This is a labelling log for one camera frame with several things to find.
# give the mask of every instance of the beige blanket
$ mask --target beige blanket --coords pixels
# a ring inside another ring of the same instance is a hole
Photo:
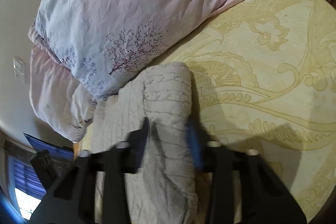
[[[194,168],[184,138],[190,115],[190,71],[183,63],[153,66],[129,82],[117,96],[100,102],[94,117],[93,153],[109,149],[140,129],[144,117],[152,128],[140,172],[126,175],[132,223],[191,223],[196,216]],[[102,174],[98,187],[102,193]],[[100,221],[100,194],[96,221]]]

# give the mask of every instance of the cable knit sweater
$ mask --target cable knit sweater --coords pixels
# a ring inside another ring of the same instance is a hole
[[[123,141],[128,132],[142,126],[144,117],[157,129],[151,130],[148,137],[139,173],[125,177],[133,224],[192,223],[196,219],[195,174],[184,133],[191,104],[190,71],[183,63],[175,62],[147,68],[118,95],[97,107],[91,139],[93,153]],[[102,174],[97,183],[99,204]]]

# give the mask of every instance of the paisley pattern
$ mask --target paisley pattern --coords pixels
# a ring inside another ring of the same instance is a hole
[[[246,0],[152,64],[172,61],[193,72],[194,107],[213,138],[257,149],[310,221],[336,185],[336,10]]]

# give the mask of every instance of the pillow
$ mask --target pillow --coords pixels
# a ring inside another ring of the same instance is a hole
[[[96,99],[70,70],[34,46],[30,60],[30,102],[35,115],[63,137],[78,142],[86,132]]]
[[[57,62],[105,99],[207,18],[240,1],[42,0],[35,29]]]

